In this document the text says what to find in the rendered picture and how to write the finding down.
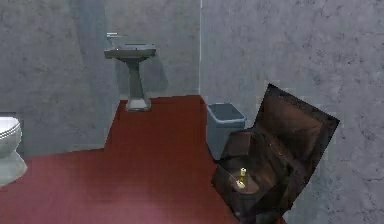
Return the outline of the grey pedestal sink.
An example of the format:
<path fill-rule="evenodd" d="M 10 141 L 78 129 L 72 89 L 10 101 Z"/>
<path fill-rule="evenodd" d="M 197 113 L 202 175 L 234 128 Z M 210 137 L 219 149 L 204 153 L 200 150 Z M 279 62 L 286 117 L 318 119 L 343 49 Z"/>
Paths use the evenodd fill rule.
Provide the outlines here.
<path fill-rule="evenodd" d="M 129 71 L 129 96 L 126 104 L 127 111 L 147 111 L 151 101 L 146 96 L 140 77 L 140 63 L 154 57 L 154 44 L 123 44 L 104 50 L 106 59 L 116 59 L 126 64 Z"/>

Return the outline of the dark brown wooden cabinet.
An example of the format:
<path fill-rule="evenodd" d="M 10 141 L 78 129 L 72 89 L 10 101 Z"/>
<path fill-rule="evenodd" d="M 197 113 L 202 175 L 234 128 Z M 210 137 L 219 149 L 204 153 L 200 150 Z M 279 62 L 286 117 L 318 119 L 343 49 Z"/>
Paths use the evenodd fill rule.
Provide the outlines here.
<path fill-rule="evenodd" d="M 239 224 L 275 224 L 309 183 L 338 124 L 269 84 L 253 126 L 229 134 L 211 185 Z"/>

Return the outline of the blue-grey waste bin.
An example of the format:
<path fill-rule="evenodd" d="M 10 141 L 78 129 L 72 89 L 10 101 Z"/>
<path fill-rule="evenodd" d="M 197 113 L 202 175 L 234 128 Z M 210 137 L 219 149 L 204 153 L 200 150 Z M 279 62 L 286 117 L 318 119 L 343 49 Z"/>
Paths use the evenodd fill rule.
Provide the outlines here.
<path fill-rule="evenodd" d="M 247 118 L 231 103 L 206 106 L 206 143 L 214 160 L 219 160 L 231 132 L 243 129 Z"/>

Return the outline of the white toilet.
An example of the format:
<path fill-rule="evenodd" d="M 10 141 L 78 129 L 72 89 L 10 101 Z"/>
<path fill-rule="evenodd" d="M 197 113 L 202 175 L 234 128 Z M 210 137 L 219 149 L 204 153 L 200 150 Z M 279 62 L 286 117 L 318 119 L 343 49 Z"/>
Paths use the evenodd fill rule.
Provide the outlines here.
<path fill-rule="evenodd" d="M 17 152 L 22 135 L 17 118 L 0 116 L 0 187 L 17 180 L 27 170 L 25 161 Z"/>

